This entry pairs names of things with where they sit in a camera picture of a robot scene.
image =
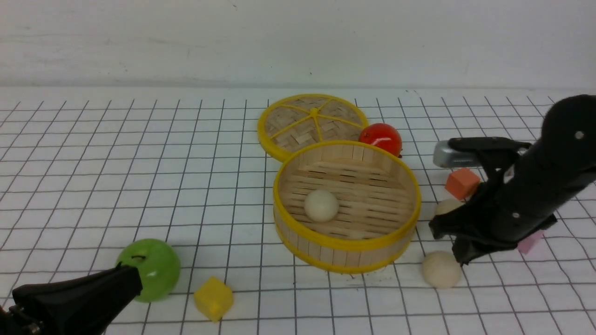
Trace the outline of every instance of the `grid paper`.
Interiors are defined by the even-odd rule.
[[[432,163],[436,141],[532,142],[564,96],[342,96],[370,123],[398,129],[423,198],[407,251],[364,275],[309,266],[277,237],[280,163],[256,136],[274,100],[0,100],[0,303],[11,306],[23,284],[109,269],[133,240],[159,238],[181,258],[176,289],[161,302],[132,302],[106,334],[596,334],[594,184],[557,211],[528,255],[485,256],[449,290],[421,277],[424,255],[452,244],[428,228],[437,201],[450,196],[451,170]],[[210,276],[235,292],[215,324],[191,296]]]

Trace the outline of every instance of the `cream ball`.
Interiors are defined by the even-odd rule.
[[[437,208],[434,210],[435,215],[442,215],[451,212],[452,210],[463,206],[464,203],[456,199],[447,199],[439,202]]]
[[[450,252],[431,252],[422,262],[424,281],[437,289],[449,289],[461,278],[461,266]]]
[[[314,222],[328,222],[339,212],[339,201],[329,191],[312,191],[304,200],[304,211]]]

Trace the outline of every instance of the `woven bamboo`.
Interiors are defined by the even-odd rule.
[[[268,107],[257,132],[263,149],[284,162],[292,153],[315,143],[356,141],[366,126],[366,117],[353,104],[330,95],[306,94]]]
[[[304,199],[318,189],[339,201],[339,213],[329,222],[305,215]],[[420,213],[420,190],[410,169],[360,142],[322,142],[294,153],[279,170],[273,192],[276,228],[288,249],[340,273],[393,262],[408,246]]]

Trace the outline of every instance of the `white wall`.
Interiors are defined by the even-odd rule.
[[[596,0],[1,0],[0,85],[596,87]]]

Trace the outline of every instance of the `yellow cube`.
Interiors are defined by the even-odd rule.
[[[198,311],[213,322],[221,320],[234,303],[232,290],[215,277],[209,278],[193,297]]]

